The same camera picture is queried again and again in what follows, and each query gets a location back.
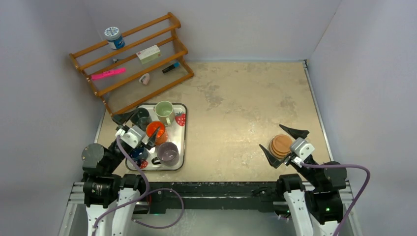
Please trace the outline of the plain round wooden coaster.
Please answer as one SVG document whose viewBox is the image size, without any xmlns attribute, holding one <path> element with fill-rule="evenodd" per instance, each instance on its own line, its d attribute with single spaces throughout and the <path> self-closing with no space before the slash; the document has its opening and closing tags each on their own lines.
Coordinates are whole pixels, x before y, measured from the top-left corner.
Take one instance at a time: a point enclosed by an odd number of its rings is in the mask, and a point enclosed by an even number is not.
<svg viewBox="0 0 417 236">
<path fill-rule="evenodd" d="M 278 156 L 286 156 L 291 152 L 290 146 L 292 144 L 292 139 L 284 134 L 279 134 L 274 137 L 272 140 L 272 150 Z"/>
</svg>

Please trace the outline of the dark grooved wooden coaster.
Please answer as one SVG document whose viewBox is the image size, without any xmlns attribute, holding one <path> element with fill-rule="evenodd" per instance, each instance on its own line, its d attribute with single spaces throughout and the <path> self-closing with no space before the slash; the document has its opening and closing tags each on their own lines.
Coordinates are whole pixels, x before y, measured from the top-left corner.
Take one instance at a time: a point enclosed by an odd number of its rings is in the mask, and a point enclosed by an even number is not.
<svg viewBox="0 0 417 236">
<path fill-rule="evenodd" d="M 271 141 L 270 141 L 270 143 L 269 143 L 269 147 L 268 147 L 269 152 L 271 153 L 271 155 L 272 155 L 272 156 L 274 156 L 274 157 L 275 157 L 276 159 L 278 159 L 278 160 L 282 160 L 282 159 L 284 159 L 284 158 L 286 157 L 287 153 L 285 153 L 284 155 L 278 155 L 278 154 L 274 151 L 272 144 L 273 144 L 273 140 L 271 140 Z"/>
</svg>

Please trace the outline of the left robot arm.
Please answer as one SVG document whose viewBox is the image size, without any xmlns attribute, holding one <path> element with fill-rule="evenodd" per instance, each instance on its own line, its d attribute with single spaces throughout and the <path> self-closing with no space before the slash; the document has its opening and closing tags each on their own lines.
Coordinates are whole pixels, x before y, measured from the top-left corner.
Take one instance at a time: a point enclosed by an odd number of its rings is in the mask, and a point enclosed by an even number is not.
<svg viewBox="0 0 417 236">
<path fill-rule="evenodd" d="M 145 108 L 115 115 L 118 125 L 116 140 L 109 147 L 93 143 L 82 152 L 84 204 L 88 215 L 89 236 L 124 236 L 137 201 L 145 198 L 150 186 L 143 172 L 138 175 L 115 175 L 123 160 L 133 160 L 139 149 L 150 150 L 156 145 L 156 132 L 146 134 L 150 123 Z"/>
</svg>

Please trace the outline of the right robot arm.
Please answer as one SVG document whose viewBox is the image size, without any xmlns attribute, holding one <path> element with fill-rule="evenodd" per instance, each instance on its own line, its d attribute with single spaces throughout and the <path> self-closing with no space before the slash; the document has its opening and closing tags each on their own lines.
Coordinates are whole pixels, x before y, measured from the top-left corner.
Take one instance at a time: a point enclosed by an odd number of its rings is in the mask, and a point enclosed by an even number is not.
<svg viewBox="0 0 417 236">
<path fill-rule="evenodd" d="M 280 175 L 276 182 L 277 196 L 289 207 L 298 236 L 335 236 L 344 217 L 340 190 L 346 188 L 347 170 L 336 161 L 319 165 L 313 158 L 315 148 L 306 138 L 307 130 L 280 125 L 294 141 L 282 159 L 273 156 L 264 146 L 268 163 L 275 169 L 292 166 L 297 174 Z"/>
</svg>

